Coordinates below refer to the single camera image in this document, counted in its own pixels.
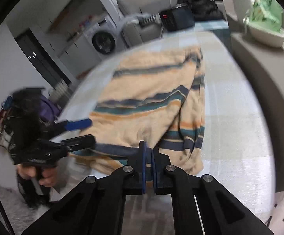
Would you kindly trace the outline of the left hand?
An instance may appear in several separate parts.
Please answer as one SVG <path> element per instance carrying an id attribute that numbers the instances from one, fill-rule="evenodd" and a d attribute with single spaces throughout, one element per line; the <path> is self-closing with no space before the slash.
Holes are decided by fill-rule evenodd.
<path id="1" fill-rule="evenodd" d="M 35 167 L 24 167 L 19 164 L 16 165 L 17 173 L 23 179 L 32 179 L 36 177 L 36 168 Z M 42 178 L 38 181 L 41 186 L 52 187 L 57 183 L 58 180 L 58 169 L 55 168 L 47 168 L 42 170 L 41 172 Z"/>

